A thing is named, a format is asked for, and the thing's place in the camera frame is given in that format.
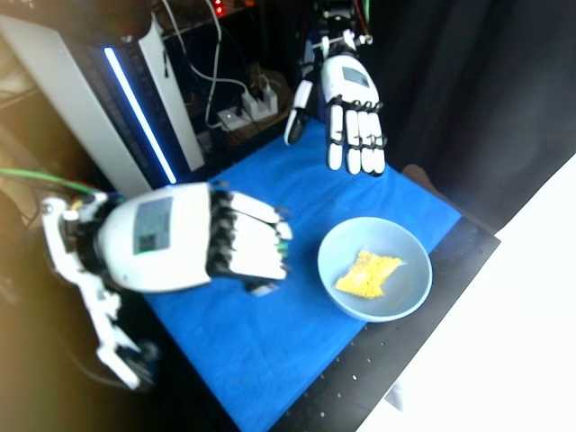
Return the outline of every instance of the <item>robotic arm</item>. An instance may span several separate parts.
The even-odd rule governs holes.
[[[292,111],[286,124],[284,141],[292,145],[303,134],[312,115],[311,98],[319,81],[326,105],[328,167],[338,170],[343,164],[351,174],[361,170],[380,175],[386,166],[378,112],[383,103],[365,67],[357,58],[356,47],[372,43],[368,34],[356,38],[353,30],[358,3],[323,1],[314,4],[319,21],[320,42],[314,69],[300,82],[294,96]]]
[[[131,389],[150,382],[142,349],[116,324],[121,297],[106,285],[165,293],[226,275],[254,295],[286,276],[292,232],[271,206],[209,184],[180,184],[123,202],[94,193],[71,205],[43,201],[42,225],[56,271],[77,285],[100,360]]]

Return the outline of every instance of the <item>crumpled yellow packet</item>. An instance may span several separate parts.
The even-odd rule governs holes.
[[[366,299],[382,297],[384,282],[402,264],[399,258],[378,256],[362,250],[348,273],[337,280],[336,289]]]

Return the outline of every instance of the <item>blue cloth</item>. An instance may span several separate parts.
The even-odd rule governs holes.
[[[292,272],[279,291],[256,298],[238,281],[218,279],[148,296],[244,431],[268,430],[364,325],[340,311],[322,287],[317,254],[330,229],[357,216],[382,217],[430,251],[460,218],[389,166],[379,178],[330,171],[325,133],[312,121],[297,145],[288,148],[277,139],[218,177],[232,190],[290,210]]]

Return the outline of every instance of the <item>light blue bowl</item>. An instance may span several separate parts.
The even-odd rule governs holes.
[[[384,283],[383,297],[364,299],[335,288],[362,249],[405,263]],[[334,303],[348,315],[371,322],[411,314],[428,297],[432,285],[432,265],[420,242],[400,225],[379,218],[355,218],[334,227],[320,245],[318,269]]]

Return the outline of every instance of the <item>bowl rim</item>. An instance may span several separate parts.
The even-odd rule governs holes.
[[[334,295],[332,295],[332,292],[330,292],[330,290],[327,288],[326,284],[324,283],[324,281],[322,280],[322,275],[320,273],[320,251],[322,250],[322,247],[324,246],[324,243],[326,242],[326,239],[328,238],[328,236],[330,235],[330,233],[335,230],[336,228],[338,228],[340,225],[343,225],[345,223],[351,222],[351,221],[357,221],[357,220],[375,220],[375,221],[383,221],[386,222],[388,224],[391,225],[395,225],[396,228],[399,228],[400,230],[404,231],[405,233],[407,233],[410,237],[412,237],[412,239],[414,239],[414,241],[416,242],[416,244],[418,245],[418,247],[420,248],[420,250],[422,251],[422,253],[424,254],[424,256],[426,257],[426,263],[427,263],[427,269],[428,269],[428,282],[427,282],[427,287],[424,290],[424,292],[422,293],[422,296],[418,299],[418,301],[411,306],[409,309],[405,310],[404,312],[401,313],[397,313],[396,315],[389,315],[386,317],[382,317],[382,316],[374,316],[374,315],[369,315],[369,314],[365,314],[362,312],[358,312],[352,308],[350,308],[349,306],[347,306],[345,303],[343,303],[342,301],[340,301],[339,299],[337,299],[336,297],[334,297]],[[420,243],[420,241],[416,238],[416,236],[414,234],[412,234],[410,231],[408,231],[407,229],[405,229],[404,227],[402,227],[400,224],[393,222],[391,220],[387,220],[384,218],[376,218],[374,216],[360,216],[357,218],[351,218],[351,219],[347,219],[347,220],[343,220],[341,221],[338,225],[335,225],[334,227],[332,227],[332,229],[326,234],[326,236],[324,236],[324,238],[322,239],[322,241],[320,242],[320,246],[318,249],[318,258],[317,258],[317,265],[318,265],[318,273],[319,273],[319,277],[320,280],[322,281],[322,287],[324,288],[324,290],[326,291],[326,293],[328,294],[328,296],[330,297],[330,299],[345,313],[347,313],[348,315],[357,318],[359,320],[362,321],[367,321],[367,322],[388,322],[388,321],[394,321],[394,320],[399,320],[400,318],[404,318],[408,315],[410,315],[412,312],[414,312],[416,309],[418,309],[422,303],[424,303],[424,301],[426,300],[426,298],[428,297],[428,295],[430,294],[430,289],[432,288],[432,281],[434,279],[434,274],[432,272],[432,263],[430,262],[430,256],[428,255],[428,252],[426,251],[426,249],[424,248],[424,246],[422,246],[422,243]]]

